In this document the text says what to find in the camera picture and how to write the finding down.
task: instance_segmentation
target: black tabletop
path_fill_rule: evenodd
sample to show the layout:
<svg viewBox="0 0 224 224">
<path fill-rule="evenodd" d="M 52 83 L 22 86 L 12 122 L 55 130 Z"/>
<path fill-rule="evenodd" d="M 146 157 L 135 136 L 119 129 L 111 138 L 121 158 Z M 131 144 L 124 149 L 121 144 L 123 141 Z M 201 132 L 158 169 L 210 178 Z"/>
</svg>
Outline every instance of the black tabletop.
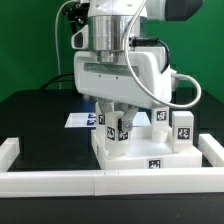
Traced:
<svg viewBox="0 0 224 224">
<path fill-rule="evenodd" d="M 179 89 L 173 102 L 195 97 Z M 16 92 L 0 103 L 0 142 L 19 137 L 21 153 L 9 172 L 99 169 L 90 128 L 64 128 L 69 113 L 94 112 L 95 100 L 71 90 Z M 224 104 L 203 91 L 194 144 L 210 133 L 224 144 Z M 223 223 L 224 193 L 0 199 L 0 223 Z"/>
</svg>

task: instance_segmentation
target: metal bracket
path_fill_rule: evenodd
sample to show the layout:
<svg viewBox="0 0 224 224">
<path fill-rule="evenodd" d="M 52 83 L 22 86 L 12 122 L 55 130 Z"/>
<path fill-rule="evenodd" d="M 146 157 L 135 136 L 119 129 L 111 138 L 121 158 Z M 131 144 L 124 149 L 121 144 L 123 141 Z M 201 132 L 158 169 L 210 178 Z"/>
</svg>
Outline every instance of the metal bracket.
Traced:
<svg viewBox="0 0 224 224">
<path fill-rule="evenodd" d="M 138 107 L 123 104 L 122 110 L 124 114 L 121 119 L 118 120 L 118 130 L 122 132 L 130 132 L 133 128 L 133 120 L 138 112 Z"/>
</svg>

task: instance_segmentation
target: green wall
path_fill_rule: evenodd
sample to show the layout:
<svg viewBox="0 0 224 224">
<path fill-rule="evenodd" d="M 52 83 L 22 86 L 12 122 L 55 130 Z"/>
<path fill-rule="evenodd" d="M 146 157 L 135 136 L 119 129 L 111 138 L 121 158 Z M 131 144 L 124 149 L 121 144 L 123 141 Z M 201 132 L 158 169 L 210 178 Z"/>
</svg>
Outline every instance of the green wall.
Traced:
<svg viewBox="0 0 224 224">
<path fill-rule="evenodd" d="M 1 1 L 0 101 L 15 91 L 37 89 L 57 75 L 54 22 L 64 2 Z M 174 69 L 194 76 L 224 102 L 223 10 L 223 0 L 205 0 L 189 21 L 151 21 L 148 33 L 167 42 Z M 66 18 L 60 18 L 62 72 L 72 72 L 71 31 Z"/>
</svg>

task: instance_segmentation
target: black cable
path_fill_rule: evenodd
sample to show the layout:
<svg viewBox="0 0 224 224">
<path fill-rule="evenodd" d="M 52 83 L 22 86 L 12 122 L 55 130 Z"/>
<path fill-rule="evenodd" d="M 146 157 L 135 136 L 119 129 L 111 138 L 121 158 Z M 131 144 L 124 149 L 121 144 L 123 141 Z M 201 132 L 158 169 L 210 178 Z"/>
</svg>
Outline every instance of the black cable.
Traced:
<svg viewBox="0 0 224 224">
<path fill-rule="evenodd" d="M 165 52 L 166 52 L 166 64 L 165 64 L 165 66 L 164 66 L 164 68 L 163 68 L 163 70 L 161 72 L 161 73 L 163 73 L 163 72 L 166 71 L 166 69 L 170 65 L 170 49 L 169 49 L 169 47 L 167 46 L 167 44 L 164 41 L 159 40 L 159 39 L 157 41 L 158 41 L 158 43 L 160 43 L 164 47 Z"/>
<path fill-rule="evenodd" d="M 45 90 L 49 85 L 51 85 L 52 83 L 60 83 L 63 82 L 63 80 L 59 80 L 62 79 L 64 77 L 68 77 L 68 76 L 74 76 L 73 73 L 69 73 L 69 74 L 62 74 L 62 75 L 57 75 L 54 78 L 50 79 L 47 83 L 45 83 L 44 85 L 42 85 L 39 90 Z"/>
<path fill-rule="evenodd" d="M 130 38 L 130 47 L 142 47 L 142 46 L 155 46 L 161 44 L 166 52 L 166 64 L 164 65 L 164 68 L 162 69 L 161 73 L 165 72 L 166 69 L 169 67 L 170 65 L 170 50 L 169 47 L 167 46 L 167 44 L 160 40 L 159 38 Z"/>
</svg>

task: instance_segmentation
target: white foam block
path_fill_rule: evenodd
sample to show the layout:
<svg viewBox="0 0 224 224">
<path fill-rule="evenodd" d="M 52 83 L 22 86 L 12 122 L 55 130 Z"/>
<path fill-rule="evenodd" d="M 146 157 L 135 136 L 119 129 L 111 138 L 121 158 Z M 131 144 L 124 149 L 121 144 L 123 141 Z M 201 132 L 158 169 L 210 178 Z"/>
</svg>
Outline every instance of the white foam block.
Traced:
<svg viewBox="0 0 224 224">
<path fill-rule="evenodd" d="M 0 172 L 7 172 L 16 157 L 19 155 L 18 138 L 8 138 L 0 146 Z"/>
<path fill-rule="evenodd" d="M 210 135 L 200 134 L 198 149 L 214 167 L 224 167 L 224 148 Z"/>
</svg>

